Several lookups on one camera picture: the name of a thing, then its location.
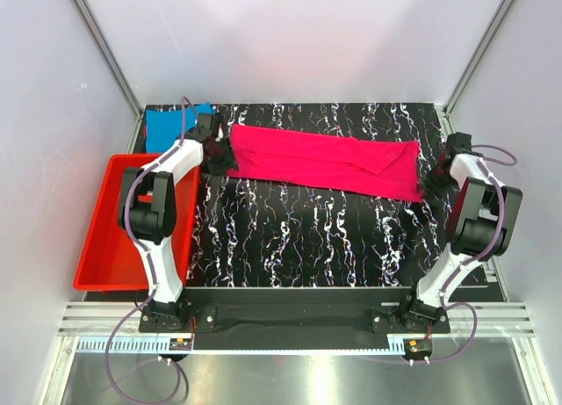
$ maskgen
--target robotic arm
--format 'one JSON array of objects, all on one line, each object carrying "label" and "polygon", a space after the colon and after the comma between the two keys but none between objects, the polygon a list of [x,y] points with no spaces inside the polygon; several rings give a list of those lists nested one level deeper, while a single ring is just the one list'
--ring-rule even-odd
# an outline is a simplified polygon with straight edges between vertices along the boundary
[{"label": "robotic arm", "polygon": [[[222,138],[223,125],[219,114],[199,114],[197,126],[187,132],[184,139],[177,140],[153,162],[142,168],[128,168],[123,173],[119,225],[126,228],[127,195],[141,172],[150,170],[134,189],[128,215],[133,235],[140,241],[134,245],[142,257],[149,293],[157,287],[153,298],[156,313],[174,315],[175,304],[183,290],[171,248],[177,219],[174,187],[199,165],[212,175],[238,168],[230,140]],[[140,198],[147,194],[152,194],[152,201]]]},{"label": "robotic arm", "polygon": [[[451,134],[439,164],[421,183],[426,198],[442,197],[453,184],[458,184],[461,192],[447,221],[445,251],[400,304],[397,318],[405,329],[416,331],[438,324],[445,314],[442,305],[449,301],[460,283],[482,262],[503,254],[511,241],[522,192],[495,180],[503,199],[498,198],[491,180],[495,179],[494,174],[482,155],[472,151],[471,138],[469,134]],[[504,205],[501,221],[500,202]],[[501,225],[500,236],[488,253],[482,255],[494,241],[498,225]]]}]

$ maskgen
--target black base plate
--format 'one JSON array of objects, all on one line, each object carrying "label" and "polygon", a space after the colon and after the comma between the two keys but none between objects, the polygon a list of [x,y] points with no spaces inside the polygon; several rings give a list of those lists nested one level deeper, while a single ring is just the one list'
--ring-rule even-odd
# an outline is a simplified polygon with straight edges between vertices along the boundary
[{"label": "black base plate", "polygon": [[[372,331],[378,335],[388,335],[391,333],[419,333],[425,335],[428,332],[427,326],[419,325],[419,331],[416,330],[415,323],[412,324],[411,329],[407,329],[404,325],[400,324],[396,315],[391,314],[392,307],[378,307],[378,309],[371,310]],[[431,333],[450,333],[449,318],[443,314],[444,322],[437,321],[431,327]]]},{"label": "black base plate", "polygon": [[[140,319],[140,333],[174,333],[197,332],[212,333],[217,317],[217,308],[214,306],[195,306],[185,303],[180,308],[179,317],[165,315],[152,315],[143,310]],[[191,327],[190,320],[195,319],[195,328]]]}]

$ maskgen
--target metal floor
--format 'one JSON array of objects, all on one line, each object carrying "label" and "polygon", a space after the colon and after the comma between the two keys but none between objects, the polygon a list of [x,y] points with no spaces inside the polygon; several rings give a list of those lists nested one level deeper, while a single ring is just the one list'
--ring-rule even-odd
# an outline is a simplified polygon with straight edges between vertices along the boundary
[{"label": "metal floor", "polygon": [[[435,356],[458,348],[435,340]],[[148,355],[112,355],[116,378]],[[180,387],[173,404],[528,404],[515,351],[507,339],[476,339],[460,358],[446,364],[409,367],[395,357],[202,356],[181,362],[189,392]],[[141,401],[165,398],[175,372],[154,363],[119,385]],[[62,401],[65,405],[117,405],[101,354],[76,354]]]}]

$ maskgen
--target red plastic bin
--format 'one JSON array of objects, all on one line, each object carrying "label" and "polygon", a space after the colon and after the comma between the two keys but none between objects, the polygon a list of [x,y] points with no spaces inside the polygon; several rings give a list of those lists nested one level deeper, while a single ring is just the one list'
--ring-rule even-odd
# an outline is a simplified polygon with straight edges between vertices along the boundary
[{"label": "red plastic bin", "polygon": [[[115,155],[105,172],[96,209],[74,279],[78,291],[137,291],[148,289],[141,256],[117,223],[119,191],[123,171],[140,167],[159,155]],[[195,221],[199,167],[176,185],[177,223],[172,234],[172,251],[177,274],[185,285],[191,252],[191,231]]]}]

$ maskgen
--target magenta towel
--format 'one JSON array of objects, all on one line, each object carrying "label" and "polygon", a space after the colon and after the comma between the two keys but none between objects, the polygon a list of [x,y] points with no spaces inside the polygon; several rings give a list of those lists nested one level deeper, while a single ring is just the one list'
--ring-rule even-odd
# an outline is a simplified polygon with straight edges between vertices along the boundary
[{"label": "magenta towel", "polygon": [[361,141],[235,124],[231,142],[240,170],[230,170],[230,177],[422,201],[416,192],[417,141]]}]

